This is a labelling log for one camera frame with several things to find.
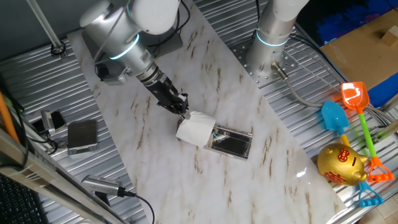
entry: blue toy scoop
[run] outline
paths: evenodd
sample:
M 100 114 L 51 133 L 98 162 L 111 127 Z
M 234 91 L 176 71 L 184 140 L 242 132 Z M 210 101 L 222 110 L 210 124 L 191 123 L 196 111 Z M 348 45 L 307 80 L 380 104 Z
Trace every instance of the blue toy scoop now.
M 348 138 L 344 132 L 344 128 L 349 126 L 349 121 L 344 109 L 335 102 L 327 101 L 322 106 L 322 116 L 325 120 L 327 130 L 338 131 L 341 140 L 346 146 L 349 146 Z
M 365 190 L 370 190 L 371 192 L 373 192 L 376 195 L 376 198 L 370 198 L 370 199 L 361 200 L 361 194 Z M 366 181 L 359 183 L 359 201 L 358 201 L 358 204 L 359 204 L 360 207 L 381 205 L 382 203 L 384 203 L 383 198 L 380 197 L 380 195 L 377 192 L 372 190 L 372 188 L 370 188 L 370 186 L 368 185 L 368 183 L 366 183 Z

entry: red chinese character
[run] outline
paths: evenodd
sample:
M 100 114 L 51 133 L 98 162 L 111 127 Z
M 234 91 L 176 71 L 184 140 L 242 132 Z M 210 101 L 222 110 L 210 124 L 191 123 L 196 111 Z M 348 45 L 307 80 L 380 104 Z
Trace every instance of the red chinese character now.
M 341 149 L 340 154 L 338 155 L 338 160 L 340 162 L 347 162 L 349 156 L 349 151 L 347 149 Z
M 340 174 L 334 174 L 333 172 L 325 173 L 324 176 L 332 181 L 333 183 L 336 183 L 338 185 L 341 185 L 343 182 L 346 182 L 347 180 L 342 178 Z

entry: smartphone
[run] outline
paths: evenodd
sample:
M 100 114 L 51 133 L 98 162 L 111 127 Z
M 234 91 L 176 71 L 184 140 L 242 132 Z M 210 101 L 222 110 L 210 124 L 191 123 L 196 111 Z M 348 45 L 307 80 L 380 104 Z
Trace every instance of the smartphone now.
M 248 159 L 252 139 L 251 133 L 216 124 L 206 148 L 228 156 Z
M 52 117 L 52 122 L 54 123 L 55 131 L 62 129 L 67 125 L 61 112 L 54 111 L 53 113 L 51 113 L 51 117 Z M 38 121 L 33 122 L 32 125 L 36 129 L 36 131 L 39 135 L 46 134 L 45 129 L 44 129 L 44 123 L 43 123 L 42 119 L 39 119 Z

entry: metal workbench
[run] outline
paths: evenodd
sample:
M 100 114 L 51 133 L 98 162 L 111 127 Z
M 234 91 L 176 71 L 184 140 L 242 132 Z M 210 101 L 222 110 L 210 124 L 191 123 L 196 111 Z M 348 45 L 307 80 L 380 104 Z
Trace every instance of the metal workbench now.
M 267 0 L 260 0 L 261 8 L 267 4 Z M 250 47 L 250 39 L 257 24 L 257 11 L 255 0 L 196 0 L 208 22 L 221 37 L 224 43 L 231 49 L 236 57 L 239 53 Z M 321 103 L 341 96 L 340 84 L 337 78 L 343 82 L 346 77 L 339 76 L 313 49 L 304 43 L 289 40 L 285 48 L 284 57 L 289 57 L 286 72 L 296 92 L 308 101 Z M 268 103 L 272 106 L 279 118 L 287 126 L 296 140 L 303 147 L 309 157 L 316 156 L 320 149 L 339 140 L 339 135 L 334 131 L 327 131 L 319 108 L 310 108 L 300 104 L 291 94 L 287 85 L 277 76 L 267 77 L 261 80 L 252 77 L 261 91 L 263 91 Z M 398 119 L 398 100 L 391 102 L 382 108 L 395 119 Z M 382 128 L 382 124 L 370 114 L 365 112 L 371 134 L 375 134 Z M 362 135 L 361 125 L 356 113 L 349 118 L 350 127 L 347 130 L 348 139 L 353 149 L 361 154 L 369 155 Z M 377 154 L 381 161 L 390 168 L 391 172 L 398 175 L 398 141 L 391 136 L 382 142 L 375 144 Z M 359 192 L 355 187 L 345 187 L 331 184 L 333 189 L 348 207 L 338 214 L 330 223 L 354 223 L 366 212 L 374 207 L 360 208 L 356 203 Z M 371 184 L 371 187 L 379 192 L 384 199 L 398 192 L 398 180 Z
M 252 36 L 257 22 L 254 0 L 198 0 L 195 1 L 201 12 L 208 19 L 218 35 L 231 50 L 240 51 L 245 41 Z M 14 97 L 25 107 L 25 117 L 33 122 L 40 118 L 40 110 L 59 110 L 67 123 L 83 119 L 95 119 L 98 122 L 99 150 L 80 156 L 68 156 L 65 149 L 53 155 L 67 171 L 78 180 L 87 174 L 118 179 L 130 190 L 134 190 L 120 155 L 113 143 L 101 112 L 96 105 L 90 88 L 81 72 L 73 50 L 67 46 L 68 59 L 49 55 L 50 46 L 0 62 L 0 73 L 4 75 Z M 288 72 L 292 85 L 297 93 L 306 100 L 324 102 L 333 95 L 339 95 L 340 84 L 326 71 L 320 58 L 312 49 L 303 43 L 290 40 L 292 47 L 287 47 L 288 57 L 294 59 L 295 68 Z M 309 108 L 296 102 L 289 89 L 277 77 L 260 80 L 259 87 L 279 118 L 288 127 L 308 156 L 313 157 L 326 144 L 339 137 L 333 131 L 323 128 L 319 109 Z M 390 115 L 398 119 L 398 106 L 391 104 L 385 107 Z M 369 130 L 378 132 L 380 123 L 370 114 L 366 114 Z M 366 154 L 365 143 L 361 137 L 361 128 L 357 117 L 350 117 L 351 126 L 347 131 L 353 148 Z M 66 129 L 59 131 L 54 140 L 66 141 Z M 375 145 L 379 157 L 394 175 L 398 175 L 398 145 L 394 137 L 389 137 Z M 380 192 L 383 198 L 389 198 L 398 191 L 398 180 L 377 183 L 372 188 Z M 353 223 L 369 209 L 359 208 L 356 204 L 358 193 L 353 187 L 332 185 L 348 209 L 339 214 L 334 223 Z M 50 223 L 76 223 L 83 218 L 47 198 L 41 197 Z M 147 223 L 139 201 L 135 198 L 111 197 L 112 208 L 125 220 L 136 223 Z
M 63 41 L 67 48 L 66 60 L 51 56 L 48 45 L 0 62 L 0 73 L 13 97 L 25 108 L 24 116 L 29 122 L 41 119 L 40 110 L 58 110 L 67 124 L 84 119 L 97 120 L 98 150 L 68 156 L 65 148 L 58 149 L 52 158 L 63 168 L 79 181 L 88 174 L 100 175 L 117 179 L 125 184 L 125 188 L 134 191 L 70 43 L 68 40 Z M 52 139 L 58 143 L 65 142 L 67 128 L 57 131 Z M 137 198 L 108 198 L 114 211 L 126 221 L 148 223 Z M 76 223 L 83 220 L 57 202 L 42 195 L 40 199 L 50 223 Z

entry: orange toy shovel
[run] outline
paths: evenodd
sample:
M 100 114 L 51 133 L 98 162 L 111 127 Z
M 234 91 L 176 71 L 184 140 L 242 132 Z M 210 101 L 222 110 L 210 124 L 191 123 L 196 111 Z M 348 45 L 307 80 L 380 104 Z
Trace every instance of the orange toy shovel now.
M 344 104 L 352 110 L 356 110 L 359 120 L 361 122 L 363 134 L 365 135 L 366 144 L 372 157 L 371 170 L 369 171 L 368 181 L 378 182 L 385 180 L 394 180 L 394 174 L 385 167 L 380 159 L 377 157 L 376 150 L 373 146 L 371 134 L 366 124 L 363 109 L 369 104 L 369 96 L 363 82 L 343 83 L 341 85 L 341 93 L 343 94 Z M 382 167 L 387 171 L 387 174 L 372 175 L 372 170 L 376 167 Z

